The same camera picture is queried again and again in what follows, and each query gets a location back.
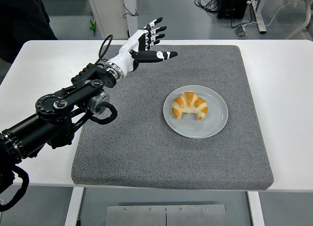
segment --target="gray mat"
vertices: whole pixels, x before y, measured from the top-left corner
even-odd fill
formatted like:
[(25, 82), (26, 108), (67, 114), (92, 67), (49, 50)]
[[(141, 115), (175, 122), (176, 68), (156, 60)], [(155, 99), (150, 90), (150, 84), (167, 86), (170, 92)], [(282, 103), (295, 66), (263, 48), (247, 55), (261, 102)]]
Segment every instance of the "gray mat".
[[(117, 54), (112, 46), (107, 58)], [(171, 60), (141, 64), (110, 93), (117, 119), (83, 127), (72, 166), (75, 184), (174, 189), (263, 190), (273, 183), (240, 50), (231, 45), (155, 46)], [(216, 135), (174, 132), (163, 103), (175, 89), (201, 85), (225, 100), (229, 117)], [(103, 117), (110, 113), (105, 111)]]

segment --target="white robotic hand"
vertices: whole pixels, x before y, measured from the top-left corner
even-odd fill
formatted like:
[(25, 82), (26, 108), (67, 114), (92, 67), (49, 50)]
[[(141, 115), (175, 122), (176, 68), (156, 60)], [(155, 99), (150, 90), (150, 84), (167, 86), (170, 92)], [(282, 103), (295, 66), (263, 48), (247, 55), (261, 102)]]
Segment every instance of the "white robotic hand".
[(126, 77), (128, 72), (134, 71), (139, 63), (160, 62), (178, 55), (175, 51), (149, 51), (165, 36), (158, 33), (164, 31), (166, 26), (155, 28), (155, 25), (161, 21), (162, 17), (137, 30), (120, 48), (118, 55), (107, 61), (106, 67), (113, 68), (119, 75), (119, 80)]

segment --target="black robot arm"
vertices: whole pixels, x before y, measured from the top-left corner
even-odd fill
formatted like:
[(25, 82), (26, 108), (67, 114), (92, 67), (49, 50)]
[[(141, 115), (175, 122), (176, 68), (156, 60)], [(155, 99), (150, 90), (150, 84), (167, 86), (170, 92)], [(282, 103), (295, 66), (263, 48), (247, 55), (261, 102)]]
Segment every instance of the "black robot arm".
[[(160, 62), (178, 55), (174, 51), (149, 51), (165, 36), (159, 34), (166, 29), (165, 26), (155, 28), (161, 21), (162, 18), (155, 19), (138, 30), (120, 48), (117, 56), (105, 60), (104, 55), (113, 38), (109, 35), (101, 45), (99, 59), (73, 77), (70, 87), (42, 96), (36, 102), (34, 115), (0, 133), (0, 193), (12, 185), (14, 173), (23, 180), (13, 199), (6, 205), (0, 204), (0, 211), (10, 209), (26, 192), (28, 174), (16, 165), (22, 159), (36, 157), (46, 143), (53, 149), (71, 144), (75, 132), (89, 119), (105, 125), (117, 117), (117, 111), (109, 103), (110, 96), (103, 87), (113, 88), (139, 63)], [(107, 40), (109, 43), (102, 53)], [(110, 117), (94, 117), (106, 108), (112, 113)], [(84, 115), (73, 123), (72, 118), (82, 113)]]

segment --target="white plate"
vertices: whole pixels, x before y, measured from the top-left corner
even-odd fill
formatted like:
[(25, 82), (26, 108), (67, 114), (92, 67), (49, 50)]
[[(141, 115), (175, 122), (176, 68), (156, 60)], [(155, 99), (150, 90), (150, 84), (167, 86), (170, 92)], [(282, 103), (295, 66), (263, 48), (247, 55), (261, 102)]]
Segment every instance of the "white plate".
[[(195, 114), (183, 113), (181, 119), (172, 114), (174, 99), (186, 91), (193, 91), (203, 98), (208, 106), (208, 113), (203, 120), (197, 120)], [(207, 138), (217, 134), (225, 126), (228, 119), (228, 109), (223, 98), (210, 88), (189, 85), (176, 89), (166, 98), (163, 114), (167, 124), (178, 134), (189, 138)]]

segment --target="black clothing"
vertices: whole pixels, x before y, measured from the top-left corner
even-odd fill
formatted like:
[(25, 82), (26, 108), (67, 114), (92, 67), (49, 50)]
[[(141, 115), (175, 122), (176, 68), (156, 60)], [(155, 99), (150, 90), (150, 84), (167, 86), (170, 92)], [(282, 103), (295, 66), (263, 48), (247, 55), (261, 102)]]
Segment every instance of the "black clothing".
[(29, 40), (57, 40), (42, 0), (0, 0), (0, 58), (13, 63)]

